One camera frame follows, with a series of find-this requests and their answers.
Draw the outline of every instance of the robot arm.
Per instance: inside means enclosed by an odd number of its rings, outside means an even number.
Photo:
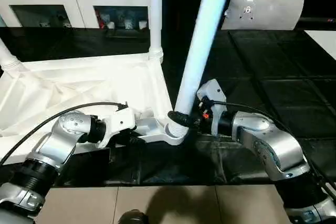
[[[8,183],[0,187],[0,224],[34,223],[45,196],[75,151],[77,143],[91,142],[104,148],[111,137],[135,127],[131,108],[114,112],[103,121],[72,111],[60,116],[26,157]]]
[[[251,150],[263,164],[281,196],[293,223],[336,220],[336,206],[315,180],[298,141],[262,114],[226,110],[226,97],[218,82],[211,80],[197,92],[200,115],[190,117],[171,111],[169,117],[185,126],[212,135],[225,134]]]

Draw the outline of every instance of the white pole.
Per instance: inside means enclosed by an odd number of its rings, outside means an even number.
[[[11,54],[6,45],[0,39],[0,66],[4,71],[14,70],[19,67],[20,61]]]
[[[151,45],[149,49],[150,58],[162,58],[161,28],[162,28],[162,3],[161,0],[150,2],[150,36]]]
[[[201,0],[175,111],[184,114],[191,112],[225,1]],[[169,123],[169,132],[173,136],[184,136],[187,131],[188,128],[173,121]]]

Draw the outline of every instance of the white cabinet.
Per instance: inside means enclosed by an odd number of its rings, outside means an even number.
[[[76,0],[0,0],[8,27],[85,27]]]
[[[110,19],[137,30],[150,26],[150,0],[0,0],[0,16],[8,27],[99,28]]]
[[[86,28],[99,28],[109,20],[117,29],[144,28],[150,21],[150,0],[77,0]]]

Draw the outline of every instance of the black cable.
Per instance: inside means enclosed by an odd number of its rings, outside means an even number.
[[[19,148],[20,145],[22,145],[29,137],[31,137],[31,135],[33,135],[36,131],[38,131],[41,127],[43,127],[45,124],[49,123],[50,121],[52,121],[53,119],[68,113],[70,111],[76,110],[76,109],[80,109],[80,108],[84,108],[84,107],[90,107],[90,106],[96,106],[96,105],[113,105],[113,106],[118,106],[118,107],[123,107],[125,105],[121,104],[121,103],[116,103],[116,102],[92,102],[92,103],[86,103],[86,104],[81,104],[81,105],[77,105],[71,108],[68,108],[66,110],[63,110],[51,117],[49,117],[48,119],[44,120],[43,122],[41,122],[38,126],[36,126],[34,129],[32,129],[29,133],[27,133],[27,135],[25,135],[19,142],[17,142],[10,150],[9,152],[7,152],[7,154],[1,159],[0,161],[0,166],[2,166],[6,160],[12,155],[13,152],[15,152],[16,149]]]
[[[227,105],[227,106],[233,106],[233,107],[238,107],[238,108],[246,108],[246,109],[250,109],[254,112],[260,113],[268,118],[270,118],[272,121],[276,122],[277,124],[279,124],[284,130],[286,130],[289,134],[291,134],[292,136],[294,136],[294,134],[291,132],[291,130],[286,127],[280,120],[274,118],[273,116],[271,116],[270,114],[265,113],[264,111],[248,106],[248,105],[244,105],[244,104],[239,104],[239,103],[231,103],[231,102],[221,102],[221,101],[211,101],[213,102],[213,104],[220,104],[220,105]],[[302,152],[304,154],[304,156],[307,159],[307,162],[309,164],[309,166],[311,167],[311,169],[313,170],[313,173],[315,174],[315,176],[317,177],[317,179],[319,177],[322,177],[324,179],[324,181],[321,183],[321,187],[323,187],[323,189],[328,193],[328,195],[333,199],[336,200],[336,195],[335,193],[333,193],[326,185],[326,182],[328,182],[330,184],[330,186],[336,190],[336,185],[334,184],[334,182],[332,181],[332,179],[330,179],[327,174],[325,174],[321,168],[307,155],[307,153],[304,151],[304,149],[301,147]]]

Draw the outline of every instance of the black fabric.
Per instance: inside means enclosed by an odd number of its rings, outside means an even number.
[[[146,52],[146,34],[121,38],[98,29],[0,29],[22,61]],[[173,106],[189,38],[163,33],[162,69]],[[282,120],[304,150],[336,178],[336,61],[303,31],[219,31],[202,82],[216,78],[227,101]],[[8,181],[17,165],[0,169]],[[257,158],[229,137],[191,132],[180,146],[163,142],[75,155],[59,187],[269,183]]]

